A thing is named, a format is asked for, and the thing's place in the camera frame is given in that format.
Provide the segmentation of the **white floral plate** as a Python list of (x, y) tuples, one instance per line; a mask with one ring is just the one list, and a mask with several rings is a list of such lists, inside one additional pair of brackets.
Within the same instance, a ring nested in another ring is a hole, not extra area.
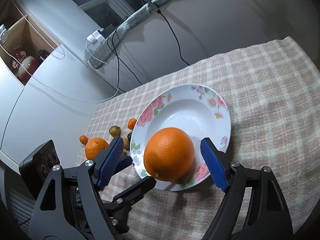
[(231, 138), (231, 117), (223, 98), (213, 89), (199, 84), (170, 88), (154, 98), (142, 111), (133, 129), (130, 155), (140, 178), (148, 176), (143, 163), (148, 140), (159, 130), (176, 127), (191, 138), (195, 159), (191, 170), (178, 182), (156, 181), (156, 189), (182, 191), (205, 181), (208, 168), (200, 153), (200, 142), (210, 138), (221, 152), (226, 152)]

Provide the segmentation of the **white power strip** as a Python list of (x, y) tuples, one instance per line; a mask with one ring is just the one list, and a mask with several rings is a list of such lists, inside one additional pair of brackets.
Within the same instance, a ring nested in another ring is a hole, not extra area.
[(92, 45), (95, 45), (98, 42), (99, 43), (104, 42), (105, 38), (103, 37), (103, 35), (101, 33), (102, 31), (103, 31), (103, 29), (96, 30), (95, 32), (93, 32), (92, 34), (90, 34), (87, 37), (87, 41)]

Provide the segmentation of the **green brown tomato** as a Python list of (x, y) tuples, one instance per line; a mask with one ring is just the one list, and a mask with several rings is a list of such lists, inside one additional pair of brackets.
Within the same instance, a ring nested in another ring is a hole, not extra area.
[(116, 136), (120, 136), (121, 135), (121, 129), (117, 125), (111, 126), (109, 128), (108, 132), (112, 137), (116, 137)]

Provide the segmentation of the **grey windowsill mat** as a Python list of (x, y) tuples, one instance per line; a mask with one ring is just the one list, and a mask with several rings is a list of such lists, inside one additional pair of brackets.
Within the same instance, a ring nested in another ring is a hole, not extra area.
[[(152, 0), (156, 3), (159, 8), (168, 4), (173, 0)], [(108, 42), (113, 41), (117, 47), (124, 39), (125, 35), (139, 24), (143, 23), (147, 18), (151, 16), (152, 11), (148, 11), (143, 5), (139, 10), (134, 12), (129, 18), (121, 23), (117, 30), (115, 30), (104, 42), (96, 43), (95, 45), (90, 44), (86, 40), (86, 53), (87, 61), (91, 64), (93, 69), (99, 69), (106, 64), (106, 61), (111, 57), (112, 50), (108, 48)]]

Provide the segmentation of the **black power adapter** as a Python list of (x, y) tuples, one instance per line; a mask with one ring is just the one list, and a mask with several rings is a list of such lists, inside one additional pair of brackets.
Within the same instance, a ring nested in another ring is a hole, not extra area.
[(115, 30), (115, 27), (111, 24), (108, 27), (104, 28), (101, 32), (104, 38), (108, 38)]

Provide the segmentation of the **tiny kumquat orange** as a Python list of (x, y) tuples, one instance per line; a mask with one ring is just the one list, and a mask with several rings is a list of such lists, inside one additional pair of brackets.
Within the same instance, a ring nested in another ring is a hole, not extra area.
[(133, 130), (136, 123), (137, 123), (137, 120), (135, 118), (131, 118), (127, 123), (128, 129)]

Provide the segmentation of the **dark purple grape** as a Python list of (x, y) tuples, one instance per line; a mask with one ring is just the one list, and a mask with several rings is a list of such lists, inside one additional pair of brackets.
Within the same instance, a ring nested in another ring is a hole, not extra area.
[(128, 139), (129, 141), (131, 141), (131, 138), (132, 138), (132, 132), (127, 135), (127, 139)]

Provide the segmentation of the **large orange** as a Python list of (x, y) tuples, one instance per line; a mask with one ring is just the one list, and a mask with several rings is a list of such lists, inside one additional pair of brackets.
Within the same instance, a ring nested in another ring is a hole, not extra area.
[(85, 145), (85, 156), (87, 159), (93, 160), (100, 151), (107, 149), (108, 146), (109, 143), (106, 140), (102, 138), (93, 138)]
[(175, 127), (156, 132), (144, 150), (147, 173), (160, 181), (177, 181), (192, 167), (194, 145), (187, 133)]

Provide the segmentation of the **pink plaid tablecloth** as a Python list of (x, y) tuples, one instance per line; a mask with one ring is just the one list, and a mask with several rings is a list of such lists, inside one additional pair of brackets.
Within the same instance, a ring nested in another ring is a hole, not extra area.
[[(201, 60), (100, 104), (86, 135), (111, 140), (108, 129), (140, 116), (160, 93), (184, 83), (215, 90), (232, 123), (230, 158), (268, 166), (295, 231), (319, 200), (319, 71), (290, 37)], [(122, 239), (201, 239), (223, 199), (212, 179), (180, 192), (154, 189), (132, 207)]]

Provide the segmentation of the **red white ceramic vase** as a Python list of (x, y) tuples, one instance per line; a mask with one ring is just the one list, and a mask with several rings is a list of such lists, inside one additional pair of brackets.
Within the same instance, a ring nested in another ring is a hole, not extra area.
[(31, 76), (39, 67), (39, 62), (34, 57), (27, 55), (27, 53), (19, 45), (11, 52), (13, 57), (9, 62), (13, 69), (17, 70), (17, 77), (22, 83), (27, 83)]

